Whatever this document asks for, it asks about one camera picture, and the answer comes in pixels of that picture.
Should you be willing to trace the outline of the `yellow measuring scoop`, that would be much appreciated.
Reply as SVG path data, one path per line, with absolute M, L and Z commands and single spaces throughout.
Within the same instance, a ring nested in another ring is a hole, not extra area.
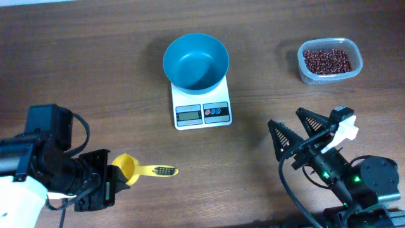
M 142 166 L 137 159 L 124 153 L 116 157 L 112 165 L 117 166 L 126 178 L 126 185 L 134 185 L 141 175 L 150 177 L 173 177 L 178 174 L 178 169 L 169 165 Z

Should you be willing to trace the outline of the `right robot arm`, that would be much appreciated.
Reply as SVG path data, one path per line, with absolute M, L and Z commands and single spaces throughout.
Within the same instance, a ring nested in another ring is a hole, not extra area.
M 397 163 L 382 156 L 362 155 L 347 161 L 337 149 L 343 140 L 358 134 L 354 110 L 333 109 L 328 117 L 304 108 L 296 115 L 308 139 L 303 139 L 283 122 L 268 121 L 280 180 L 294 204 L 308 220 L 308 227 L 404 227 L 404 211 L 387 205 L 401 198 Z M 293 158 L 294 170 L 312 168 L 342 206 L 327 208 L 318 221 L 305 209 L 287 184 L 284 162 Z

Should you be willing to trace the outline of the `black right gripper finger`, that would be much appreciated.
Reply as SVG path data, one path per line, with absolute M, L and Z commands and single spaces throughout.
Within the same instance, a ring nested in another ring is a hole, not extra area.
M 325 129 L 328 117 L 319 115 L 304 108 L 298 108 L 296 115 L 301 121 L 309 137 L 312 137 Z
M 275 156 L 279 162 L 288 150 L 300 145 L 304 139 L 284 125 L 283 122 L 268 121 L 268 128 L 273 140 Z

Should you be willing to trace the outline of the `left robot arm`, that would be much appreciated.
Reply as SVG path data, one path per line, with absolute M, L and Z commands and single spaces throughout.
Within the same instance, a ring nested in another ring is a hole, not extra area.
M 31 106 L 25 130 L 1 140 L 1 227 L 35 227 L 42 208 L 75 212 L 103 210 L 129 189 L 128 179 L 108 164 L 107 149 L 72 148 L 78 114 L 56 104 Z

